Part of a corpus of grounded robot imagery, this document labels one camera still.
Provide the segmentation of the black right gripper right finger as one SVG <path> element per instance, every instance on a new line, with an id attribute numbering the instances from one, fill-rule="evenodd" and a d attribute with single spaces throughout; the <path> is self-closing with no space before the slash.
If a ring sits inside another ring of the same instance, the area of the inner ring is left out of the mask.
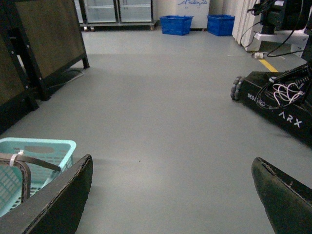
<path id="1" fill-rule="evenodd" d="M 257 157 L 251 167 L 257 194 L 276 234 L 312 232 L 312 189 Z"/>

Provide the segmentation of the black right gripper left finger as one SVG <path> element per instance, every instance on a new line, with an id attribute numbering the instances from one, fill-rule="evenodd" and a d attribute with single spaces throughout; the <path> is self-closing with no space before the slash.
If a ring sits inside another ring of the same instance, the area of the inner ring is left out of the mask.
<path id="1" fill-rule="evenodd" d="M 74 234 L 91 189 L 93 159 L 85 155 L 0 218 L 2 234 Z"/>

